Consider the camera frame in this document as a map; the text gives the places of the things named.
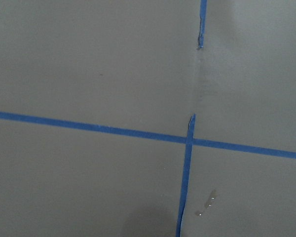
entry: small wet spot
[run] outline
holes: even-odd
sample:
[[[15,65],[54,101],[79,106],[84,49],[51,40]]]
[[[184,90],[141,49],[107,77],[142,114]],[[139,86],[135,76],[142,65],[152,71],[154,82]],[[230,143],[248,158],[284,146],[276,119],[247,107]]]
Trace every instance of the small wet spot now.
[[[213,205],[213,201],[215,200],[215,198],[217,197],[217,193],[216,193],[216,190],[212,190],[211,194],[209,195],[206,203],[204,204],[204,207],[205,208],[208,208],[210,206]]]
[[[203,215],[203,212],[202,212],[202,211],[196,211],[196,212],[195,212],[195,215],[196,215],[196,216],[202,216],[202,215]]]

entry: horizontal tape line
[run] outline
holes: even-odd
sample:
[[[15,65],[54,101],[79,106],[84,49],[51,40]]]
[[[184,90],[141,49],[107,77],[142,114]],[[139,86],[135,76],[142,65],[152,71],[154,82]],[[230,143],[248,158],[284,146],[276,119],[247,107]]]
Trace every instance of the horizontal tape line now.
[[[89,123],[72,122],[72,121],[52,119],[52,118],[20,115],[20,114],[6,113],[6,112],[0,112],[0,119],[37,123],[37,124],[44,124],[44,125],[57,126],[57,127],[66,127],[66,128],[72,128],[72,129],[96,131],[96,132],[103,132],[103,133],[111,133],[111,134],[117,134],[117,135],[147,138],[152,140],[175,142],[175,143],[181,143],[181,144],[185,144],[186,142],[186,138],[180,137],[180,136],[124,129],[124,128],[116,128],[116,127],[102,126],[102,125],[89,124]],[[232,144],[232,143],[225,143],[225,142],[210,141],[210,140],[204,140],[204,139],[193,139],[193,144],[196,146],[202,146],[202,147],[212,147],[212,148],[218,148],[218,149],[296,159],[296,152],[288,152],[288,151],[275,150],[275,149],[269,149],[269,148],[253,147],[253,146],[246,146],[246,145],[239,145],[239,144]]]
[[[296,159],[296,152],[288,152],[288,151],[282,151],[282,150],[253,147],[253,146],[232,144],[232,143],[226,143],[226,142],[216,142],[216,141],[210,141],[210,140],[204,140],[204,139],[194,139],[193,143],[196,146],[202,146],[202,147],[212,147],[212,148],[219,148],[219,149],[232,150],[232,151],[238,151],[238,152],[249,152],[249,153],[262,154],[262,155],[268,155],[268,156]]]
[[[167,142],[176,142],[176,143],[183,143],[183,144],[185,144],[185,141],[186,141],[185,137],[180,137],[180,136],[172,136],[172,135],[160,134],[160,133],[154,133],[154,132],[144,132],[144,131],[138,131],[138,130],[102,126],[97,124],[72,122],[72,121],[66,121],[66,120],[42,118],[42,117],[28,116],[28,115],[19,115],[19,114],[5,113],[5,112],[0,112],[0,119],[37,123],[37,124],[44,124],[44,125],[57,126],[57,127],[66,127],[66,128],[73,128],[73,129],[79,129],[79,130],[111,133],[111,134],[124,135],[124,136],[130,136],[130,137],[140,137],[140,138],[147,138],[147,139],[167,141]]]

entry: blue tape strip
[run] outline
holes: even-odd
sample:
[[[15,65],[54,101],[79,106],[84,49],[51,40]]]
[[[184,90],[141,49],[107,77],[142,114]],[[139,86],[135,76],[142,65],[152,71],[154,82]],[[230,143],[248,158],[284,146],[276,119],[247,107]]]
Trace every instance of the blue tape strip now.
[[[44,125],[57,126],[57,127],[67,127],[72,129],[96,131],[96,132],[103,132],[103,133],[112,133],[117,135],[140,137],[140,138],[147,138],[147,139],[167,141],[167,142],[176,142],[181,144],[186,143],[186,138],[180,137],[180,136],[173,136],[173,135],[153,133],[153,132],[144,132],[144,131],[138,131],[138,130],[109,127],[109,126],[101,126],[101,125],[81,123],[81,122],[71,122],[71,121],[51,119],[51,118],[12,114],[12,113],[6,113],[6,112],[0,112],[0,119],[20,121],[20,122],[30,122],[30,123],[44,124]],[[193,144],[196,146],[202,146],[202,147],[212,147],[212,148],[233,150],[233,151],[239,151],[239,152],[249,152],[249,153],[255,153],[255,154],[296,159],[296,152],[288,152],[288,151],[261,148],[261,147],[252,147],[252,146],[225,143],[225,142],[216,142],[216,141],[210,141],[210,140],[204,140],[204,139],[193,139]]]
[[[198,36],[198,47],[202,48],[204,46],[204,34],[205,34],[205,21],[206,21],[206,8],[207,0],[201,1],[199,17],[200,17],[200,26],[199,26],[199,36]]]
[[[194,145],[202,146],[202,147],[212,147],[212,148],[219,148],[225,150],[232,150],[238,152],[249,152],[255,154],[262,154],[268,156],[276,156],[276,157],[285,157],[285,158],[294,158],[296,159],[296,152],[287,152],[282,150],[275,150],[275,149],[268,149],[262,147],[252,147],[246,145],[238,145],[226,142],[215,142],[210,140],[204,139],[194,139]]]
[[[117,128],[117,127],[101,126],[101,125],[81,123],[81,122],[70,122],[70,121],[52,119],[52,118],[19,115],[19,114],[5,113],[5,112],[0,112],[0,119],[38,123],[38,124],[44,124],[44,125],[50,125],[50,126],[67,127],[67,128],[96,131],[96,132],[103,132],[103,133],[111,133],[111,134],[125,135],[125,136],[131,136],[131,137],[141,137],[141,138],[167,141],[167,142],[176,142],[176,143],[183,143],[183,144],[186,141],[185,137],[179,137],[179,136],[137,131],[137,130],[131,130],[131,129]]]
[[[191,165],[191,157],[192,157],[192,149],[193,149],[194,127],[195,127],[195,115],[191,117],[191,120],[188,124],[176,237],[180,237],[181,235],[181,225],[182,225],[182,218],[183,218],[183,213],[184,213],[184,208],[186,203],[188,180],[189,180],[189,169]]]

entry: gray wall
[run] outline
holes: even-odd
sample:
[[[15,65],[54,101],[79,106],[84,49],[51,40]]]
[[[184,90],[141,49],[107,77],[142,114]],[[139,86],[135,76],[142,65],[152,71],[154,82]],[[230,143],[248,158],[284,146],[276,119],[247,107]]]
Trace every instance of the gray wall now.
[[[296,0],[209,0],[201,50],[198,15],[0,0],[0,111],[296,152]],[[0,237],[174,236],[184,149],[0,120]],[[296,160],[195,147],[183,236],[296,236]]]

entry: vertical tape line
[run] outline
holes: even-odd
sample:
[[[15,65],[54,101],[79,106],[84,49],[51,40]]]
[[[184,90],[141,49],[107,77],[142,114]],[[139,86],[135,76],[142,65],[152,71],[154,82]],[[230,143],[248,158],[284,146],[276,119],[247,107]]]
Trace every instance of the vertical tape line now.
[[[198,35],[199,48],[204,47],[206,8],[207,8],[207,0],[201,0],[201,6],[199,11],[199,17],[200,17],[200,26],[199,26],[199,35]]]
[[[176,237],[181,235],[182,218],[184,214],[184,208],[186,203],[188,180],[189,180],[189,169],[191,165],[192,149],[193,149],[193,135],[195,127],[195,114],[191,117],[188,124],[187,137],[185,143],[185,159],[183,165],[182,184],[181,184],[181,196],[179,204],[179,214],[177,221]]]

